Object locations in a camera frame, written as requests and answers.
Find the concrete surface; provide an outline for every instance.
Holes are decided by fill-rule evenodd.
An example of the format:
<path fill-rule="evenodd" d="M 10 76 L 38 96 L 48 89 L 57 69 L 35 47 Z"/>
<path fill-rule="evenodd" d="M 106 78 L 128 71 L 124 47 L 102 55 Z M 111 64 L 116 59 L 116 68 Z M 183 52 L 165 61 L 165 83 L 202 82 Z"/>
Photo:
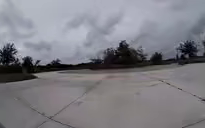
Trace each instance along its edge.
<path fill-rule="evenodd" d="M 6 128 L 205 128 L 205 64 L 164 67 L 50 72 L 0 84 L 0 122 Z"/>

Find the treeline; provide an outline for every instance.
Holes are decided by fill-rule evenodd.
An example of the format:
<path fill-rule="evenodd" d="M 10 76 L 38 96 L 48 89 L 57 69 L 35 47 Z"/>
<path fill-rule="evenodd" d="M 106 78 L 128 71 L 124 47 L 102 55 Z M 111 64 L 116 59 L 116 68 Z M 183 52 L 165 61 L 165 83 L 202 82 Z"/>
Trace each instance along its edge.
<path fill-rule="evenodd" d="M 152 54 L 150 58 L 147 58 L 147 54 L 143 50 L 142 46 L 138 49 L 132 48 L 129 44 L 124 40 L 119 43 L 117 48 L 107 48 L 104 50 L 102 57 L 95 57 L 91 59 L 94 64 L 100 65 L 157 65 L 157 64 L 165 64 L 167 61 L 172 62 L 182 62 L 185 60 L 192 60 L 194 58 L 199 58 L 197 53 L 199 43 L 188 40 L 185 42 L 179 43 L 179 46 L 176 47 L 176 58 L 163 60 L 162 52 L 155 52 Z"/>
<path fill-rule="evenodd" d="M 205 39 L 202 43 L 205 51 Z M 117 48 L 107 48 L 101 57 L 91 59 L 89 63 L 78 65 L 62 64 L 61 60 L 52 60 L 49 64 L 40 65 L 41 60 L 34 61 L 32 57 L 25 56 L 22 59 L 17 57 L 18 50 L 13 43 L 7 43 L 0 49 L 0 73 L 34 73 L 44 71 L 57 71 L 66 69 L 84 69 L 84 68 L 117 68 L 147 66 L 157 64 L 168 64 L 170 62 L 182 62 L 192 60 L 193 58 L 201 58 L 197 56 L 199 52 L 199 43 L 195 41 L 185 41 L 176 48 L 177 55 L 173 59 L 163 60 L 162 52 L 155 52 L 150 58 L 144 51 L 143 47 L 137 49 L 129 46 L 127 41 L 123 40 Z"/>

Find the bush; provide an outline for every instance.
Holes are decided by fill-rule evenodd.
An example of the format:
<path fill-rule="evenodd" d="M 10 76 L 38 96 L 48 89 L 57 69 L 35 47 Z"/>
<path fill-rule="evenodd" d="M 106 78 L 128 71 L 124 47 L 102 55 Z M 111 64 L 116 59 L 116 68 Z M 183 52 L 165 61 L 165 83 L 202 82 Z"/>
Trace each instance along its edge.
<path fill-rule="evenodd" d="M 22 73 L 22 67 L 0 65 L 0 74 L 9 74 L 9 73 Z"/>
<path fill-rule="evenodd" d="M 158 53 L 158 52 L 155 52 L 150 58 L 150 61 L 152 62 L 152 64 L 155 64 L 155 65 L 162 64 L 162 60 L 163 60 L 163 55 L 162 53 Z"/>
<path fill-rule="evenodd" d="M 0 74 L 0 83 L 31 80 L 35 78 L 37 77 L 31 74 L 22 74 L 22 73 Z"/>

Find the grass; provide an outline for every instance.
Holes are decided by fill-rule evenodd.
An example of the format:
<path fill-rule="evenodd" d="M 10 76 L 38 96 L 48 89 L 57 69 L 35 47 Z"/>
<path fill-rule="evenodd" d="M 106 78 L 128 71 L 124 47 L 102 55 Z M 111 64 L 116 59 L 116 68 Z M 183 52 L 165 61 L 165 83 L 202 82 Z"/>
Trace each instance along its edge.
<path fill-rule="evenodd" d="M 31 74 L 13 73 L 13 74 L 0 74 L 0 83 L 16 82 L 31 80 L 37 78 Z"/>

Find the sky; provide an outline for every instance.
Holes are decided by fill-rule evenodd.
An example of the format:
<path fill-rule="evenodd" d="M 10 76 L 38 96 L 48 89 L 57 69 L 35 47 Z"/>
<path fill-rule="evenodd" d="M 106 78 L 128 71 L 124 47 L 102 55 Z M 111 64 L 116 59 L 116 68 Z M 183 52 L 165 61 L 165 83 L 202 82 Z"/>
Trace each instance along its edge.
<path fill-rule="evenodd" d="M 41 63 L 87 62 L 121 40 L 170 58 L 204 35 L 205 0 L 0 0 L 0 48 Z"/>

